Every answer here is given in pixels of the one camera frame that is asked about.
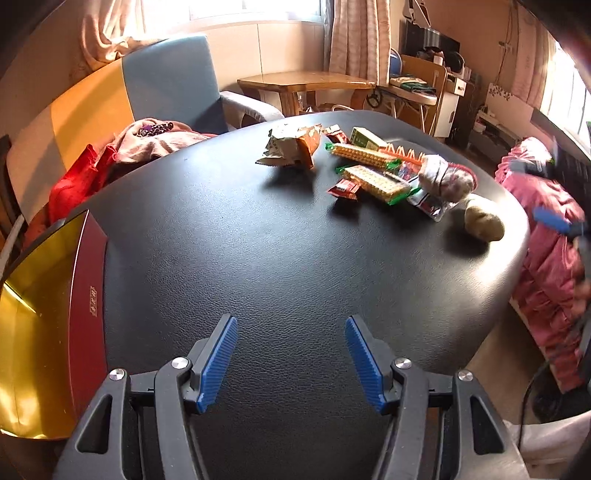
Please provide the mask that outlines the beige sock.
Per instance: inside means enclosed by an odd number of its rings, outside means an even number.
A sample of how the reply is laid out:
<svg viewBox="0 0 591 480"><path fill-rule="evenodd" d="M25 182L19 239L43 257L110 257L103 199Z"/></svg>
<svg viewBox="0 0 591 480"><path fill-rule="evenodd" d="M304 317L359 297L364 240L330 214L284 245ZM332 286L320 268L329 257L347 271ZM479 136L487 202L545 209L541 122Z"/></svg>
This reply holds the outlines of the beige sock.
<svg viewBox="0 0 591 480"><path fill-rule="evenodd" d="M483 242L500 241L505 235L505 225L496 203L480 195L467 197L464 222L466 231Z"/></svg>

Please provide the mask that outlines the grey sock with red cuff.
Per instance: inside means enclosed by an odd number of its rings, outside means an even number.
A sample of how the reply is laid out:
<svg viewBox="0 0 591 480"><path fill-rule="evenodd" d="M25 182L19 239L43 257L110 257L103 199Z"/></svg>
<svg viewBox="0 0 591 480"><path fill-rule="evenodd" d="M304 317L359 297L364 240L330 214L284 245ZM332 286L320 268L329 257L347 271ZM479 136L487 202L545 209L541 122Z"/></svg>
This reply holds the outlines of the grey sock with red cuff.
<svg viewBox="0 0 591 480"><path fill-rule="evenodd" d="M428 194L449 203L459 203L478 187L476 174L461 164L450 163L439 155L423 158L419 184Z"/></svg>

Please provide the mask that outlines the cracker pack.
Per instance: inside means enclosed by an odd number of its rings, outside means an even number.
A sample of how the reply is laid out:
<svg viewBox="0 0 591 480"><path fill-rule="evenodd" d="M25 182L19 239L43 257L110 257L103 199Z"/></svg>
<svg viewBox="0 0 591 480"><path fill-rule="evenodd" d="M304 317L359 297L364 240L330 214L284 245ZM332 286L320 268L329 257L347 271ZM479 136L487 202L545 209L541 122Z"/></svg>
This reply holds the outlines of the cracker pack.
<svg viewBox="0 0 591 480"><path fill-rule="evenodd" d="M413 188L408 182L394 179L363 165L339 168L339 174L388 205L406 200L419 191L419 188Z"/></svg>
<svg viewBox="0 0 591 480"><path fill-rule="evenodd" d="M325 144L325 150L332 155L381 170L393 170L401 164L400 160L391 155L356 145L327 143Z"/></svg>

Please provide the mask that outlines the small red candy packet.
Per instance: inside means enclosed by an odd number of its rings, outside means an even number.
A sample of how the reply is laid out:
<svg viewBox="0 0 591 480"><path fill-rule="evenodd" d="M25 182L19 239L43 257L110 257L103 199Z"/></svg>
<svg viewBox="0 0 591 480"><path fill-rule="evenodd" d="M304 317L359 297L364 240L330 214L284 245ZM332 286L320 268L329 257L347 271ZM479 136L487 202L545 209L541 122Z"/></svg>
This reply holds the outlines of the small red candy packet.
<svg viewBox="0 0 591 480"><path fill-rule="evenodd" d="M360 189L360 185L352 180L342 178L337 184L329 188L328 193L335 198L342 200L356 201L356 192Z"/></svg>

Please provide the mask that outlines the green white small box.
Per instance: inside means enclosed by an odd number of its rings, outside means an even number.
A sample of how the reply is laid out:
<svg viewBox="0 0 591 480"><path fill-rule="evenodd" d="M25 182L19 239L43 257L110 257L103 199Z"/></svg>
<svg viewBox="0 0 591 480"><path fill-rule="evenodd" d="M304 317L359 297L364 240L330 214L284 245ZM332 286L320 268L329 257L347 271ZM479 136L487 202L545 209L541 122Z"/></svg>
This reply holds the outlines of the green white small box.
<svg viewBox="0 0 591 480"><path fill-rule="evenodd" d="M387 148L388 143L365 127L353 127L349 141L355 146L373 151Z"/></svg>

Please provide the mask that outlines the orange white snack bag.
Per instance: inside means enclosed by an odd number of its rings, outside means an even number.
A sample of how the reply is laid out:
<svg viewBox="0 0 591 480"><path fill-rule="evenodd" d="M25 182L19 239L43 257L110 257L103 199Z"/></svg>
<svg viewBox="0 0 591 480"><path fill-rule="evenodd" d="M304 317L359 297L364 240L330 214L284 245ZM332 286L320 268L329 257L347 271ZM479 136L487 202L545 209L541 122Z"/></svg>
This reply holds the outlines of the orange white snack bag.
<svg viewBox="0 0 591 480"><path fill-rule="evenodd" d="M271 128L263 156L256 164L271 167L295 167L314 170L312 156L318 150L322 139L322 126L319 124L290 127L287 124Z"/></svg>

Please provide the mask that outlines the orange plastic rack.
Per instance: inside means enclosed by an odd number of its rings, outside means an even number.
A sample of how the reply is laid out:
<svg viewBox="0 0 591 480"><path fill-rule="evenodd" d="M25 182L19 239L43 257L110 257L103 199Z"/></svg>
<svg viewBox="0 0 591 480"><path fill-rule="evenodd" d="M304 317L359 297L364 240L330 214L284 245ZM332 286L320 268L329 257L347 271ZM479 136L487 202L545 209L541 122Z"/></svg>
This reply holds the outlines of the orange plastic rack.
<svg viewBox="0 0 591 480"><path fill-rule="evenodd" d="M405 149L402 145L394 145L388 143L386 146L379 149L380 152L394 157L394 159L401 162L408 162L410 164L421 167L426 159L424 152L416 153L413 148Z"/></svg>

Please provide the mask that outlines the wooden cabinet with items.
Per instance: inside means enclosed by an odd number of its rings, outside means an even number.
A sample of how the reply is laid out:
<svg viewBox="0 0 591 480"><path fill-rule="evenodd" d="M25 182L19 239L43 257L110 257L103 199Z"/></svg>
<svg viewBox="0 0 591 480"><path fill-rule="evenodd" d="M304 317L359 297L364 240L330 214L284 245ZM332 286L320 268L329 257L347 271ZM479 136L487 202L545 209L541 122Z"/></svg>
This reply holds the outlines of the wooden cabinet with items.
<svg viewBox="0 0 591 480"><path fill-rule="evenodd" d="M436 90L437 103L425 117L427 132L439 139L452 133L457 108L466 94L461 44L433 28L406 21L402 43L403 72Z"/></svg>

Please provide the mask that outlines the red and gold gift box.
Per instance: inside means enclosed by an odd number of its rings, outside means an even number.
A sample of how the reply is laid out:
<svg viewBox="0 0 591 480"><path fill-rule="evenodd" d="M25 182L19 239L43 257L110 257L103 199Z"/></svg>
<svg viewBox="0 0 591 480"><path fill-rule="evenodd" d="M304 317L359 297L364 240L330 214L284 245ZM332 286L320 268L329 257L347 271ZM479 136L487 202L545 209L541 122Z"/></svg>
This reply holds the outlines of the red and gold gift box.
<svg viewBox="0 0 591 480"><path fill-rule="evenodd" d="M89 211L56 224L1 281L1 431L70 436L107 374L107 236Z"/></svg>

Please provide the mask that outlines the red cloth on chair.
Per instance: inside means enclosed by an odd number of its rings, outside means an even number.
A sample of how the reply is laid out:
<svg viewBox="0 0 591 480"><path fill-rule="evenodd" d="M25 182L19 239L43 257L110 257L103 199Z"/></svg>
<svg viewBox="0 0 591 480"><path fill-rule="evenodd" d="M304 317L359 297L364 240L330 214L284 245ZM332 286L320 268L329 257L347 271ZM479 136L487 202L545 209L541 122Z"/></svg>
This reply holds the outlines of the red cloth on chair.
<svg viewBox="0 0 591 480"><path fill-rule="evenodd" d="M48 218L52 223L66 218L70 211L101 190L116 163L116 150L107 145L101 155L88 144L63 177L52 187Z"/></svg>

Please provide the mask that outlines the small red wrapper far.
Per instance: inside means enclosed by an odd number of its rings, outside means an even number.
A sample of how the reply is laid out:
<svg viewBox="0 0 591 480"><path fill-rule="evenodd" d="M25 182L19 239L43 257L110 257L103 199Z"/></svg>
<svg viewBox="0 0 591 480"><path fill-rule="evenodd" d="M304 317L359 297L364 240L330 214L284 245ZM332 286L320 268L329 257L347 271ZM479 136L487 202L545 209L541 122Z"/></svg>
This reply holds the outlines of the small red wrapper far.
<svg viewBox="0 0 591 480"><path fill-rule="evenodd" d="M329 142L332 143L339 143L339 144L349 144L349 137L346 136L345 132L342 131L341 127L338 124L331 125L329 127L324 127L322 129L322 134L325 135L329 139Z"/></svg>

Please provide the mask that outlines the pink cloth on chair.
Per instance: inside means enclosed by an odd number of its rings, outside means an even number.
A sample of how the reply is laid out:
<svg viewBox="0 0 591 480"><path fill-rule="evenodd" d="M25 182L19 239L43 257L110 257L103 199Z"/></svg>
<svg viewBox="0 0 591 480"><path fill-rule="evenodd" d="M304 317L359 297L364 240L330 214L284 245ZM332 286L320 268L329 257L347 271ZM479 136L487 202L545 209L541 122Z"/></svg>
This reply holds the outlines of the pink cloth on chair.
<svg viewBox="0 0 591 480"><path fill-rule="evenodd" d="M144 118L129 124L110 146L120 163L147 163L214 137L181 122Z"/></svg>

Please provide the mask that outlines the pink patterned curtain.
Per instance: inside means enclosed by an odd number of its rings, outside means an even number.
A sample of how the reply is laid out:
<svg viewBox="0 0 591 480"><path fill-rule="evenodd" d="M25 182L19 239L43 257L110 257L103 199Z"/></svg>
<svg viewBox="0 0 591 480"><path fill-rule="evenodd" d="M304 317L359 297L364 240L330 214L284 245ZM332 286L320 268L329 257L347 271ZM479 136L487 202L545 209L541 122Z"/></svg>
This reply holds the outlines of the pink patterned curtain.
<svg viewBox="0 0 591 480"><path fill-rule="evenodd" d="M390 52L390 1L335 1L329 72L386 85Z"/></svg>

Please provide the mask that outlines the wooden side table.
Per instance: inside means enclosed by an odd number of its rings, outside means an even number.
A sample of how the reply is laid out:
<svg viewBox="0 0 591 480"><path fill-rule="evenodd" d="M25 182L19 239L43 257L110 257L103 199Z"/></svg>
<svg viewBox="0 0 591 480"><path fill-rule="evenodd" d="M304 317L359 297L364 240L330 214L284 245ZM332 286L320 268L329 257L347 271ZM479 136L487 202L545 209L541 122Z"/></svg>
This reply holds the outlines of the wooden side table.
<svg viewBox="0 0 591 480"><path fill-rule="evenodd" d="M317 107L318 91L346 90L352 92L351 107L361 110L363 103L377 84L367 79L325 71L290 71L254 75L238 79L238 86L250 98L259 100L260 93L273 92L280 97L280 107L286 117L301 115L298 95L305 94L308 105Z"/></svg>

